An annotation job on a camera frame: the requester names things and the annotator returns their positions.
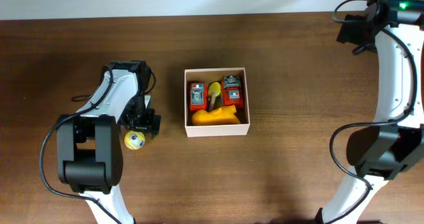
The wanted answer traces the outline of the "yellow grey toy ball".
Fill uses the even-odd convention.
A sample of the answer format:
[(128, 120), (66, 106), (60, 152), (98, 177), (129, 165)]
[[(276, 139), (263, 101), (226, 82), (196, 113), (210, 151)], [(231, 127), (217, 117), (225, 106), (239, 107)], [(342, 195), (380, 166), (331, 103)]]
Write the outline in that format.
[(129, 131), (124, 138), (125, 146), (131, 150), (138, 150), (145, 145), (146, 139), (142, 132)]

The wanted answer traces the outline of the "red toy car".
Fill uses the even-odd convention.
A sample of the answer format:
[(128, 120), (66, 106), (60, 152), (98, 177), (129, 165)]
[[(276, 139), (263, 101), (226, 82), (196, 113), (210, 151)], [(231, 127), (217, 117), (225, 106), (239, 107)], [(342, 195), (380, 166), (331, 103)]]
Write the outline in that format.
[(208, 89), (205, 83), (192, 83), (189, 87), (189, 110), (206, 110)]

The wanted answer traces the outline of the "yellow wooden rattle drum toy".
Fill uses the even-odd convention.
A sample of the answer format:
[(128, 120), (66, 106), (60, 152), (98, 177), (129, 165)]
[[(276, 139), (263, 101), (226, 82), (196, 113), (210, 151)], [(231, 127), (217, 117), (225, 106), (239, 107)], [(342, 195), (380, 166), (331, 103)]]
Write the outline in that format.
[(208, 96), (209, 96), (209, 107), (208, 111), (212, 111), (215, 106), (216, 98), (221, 94), (221, 84), (219, 82), (213, 82), (209, 86)]

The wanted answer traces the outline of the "orange toy fish figure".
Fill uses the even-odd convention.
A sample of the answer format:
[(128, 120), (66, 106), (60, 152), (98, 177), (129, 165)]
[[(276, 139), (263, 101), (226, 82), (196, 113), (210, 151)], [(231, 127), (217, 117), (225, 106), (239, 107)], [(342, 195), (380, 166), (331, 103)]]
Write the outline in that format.
[(199, 110), (192, 115), (191, 122), (195, 126), (239, 125), (241, 122), (236, 113), (234, 105), (223, 106), (210, 112)]

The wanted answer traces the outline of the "red toy fire truck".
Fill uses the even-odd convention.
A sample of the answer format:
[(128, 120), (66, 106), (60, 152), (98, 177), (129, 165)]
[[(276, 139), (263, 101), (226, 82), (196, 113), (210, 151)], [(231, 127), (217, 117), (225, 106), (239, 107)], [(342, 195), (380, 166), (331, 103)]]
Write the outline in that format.
[(221, 82), (222, 100), (224, 106), (234, 105), (237, 109), (244, 109), (244, 97), (240, 76), (226, 76)]

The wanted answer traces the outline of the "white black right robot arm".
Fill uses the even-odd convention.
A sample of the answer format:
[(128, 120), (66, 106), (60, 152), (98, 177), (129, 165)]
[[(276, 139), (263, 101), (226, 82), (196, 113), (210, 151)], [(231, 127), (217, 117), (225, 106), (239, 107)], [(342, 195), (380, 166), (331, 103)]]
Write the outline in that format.
[(370, 123), (351, 123), (348, 167), (316, 223), (358, 223), (377, 191), (423, 158), (423, 2), (365, 0), (365, 14), (341, 20), (337, 40), (378, 55), (378, 104)]

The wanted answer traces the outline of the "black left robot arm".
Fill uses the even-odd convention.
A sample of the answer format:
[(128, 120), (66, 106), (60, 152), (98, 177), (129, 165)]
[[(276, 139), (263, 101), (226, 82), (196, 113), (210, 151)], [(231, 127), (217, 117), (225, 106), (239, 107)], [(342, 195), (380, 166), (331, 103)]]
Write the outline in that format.
[(130, 144), (142, 147), (143, 136), (156, 136), (161, 117), (150, 107), (156, 83), (143, 60), (114, 61), (101, 83), (75, 115), (62, 115), (56, 128), (58, 177), (88, 202), (98, 223), (134, 223), (119, 182), (123, 173), (121, 128)]

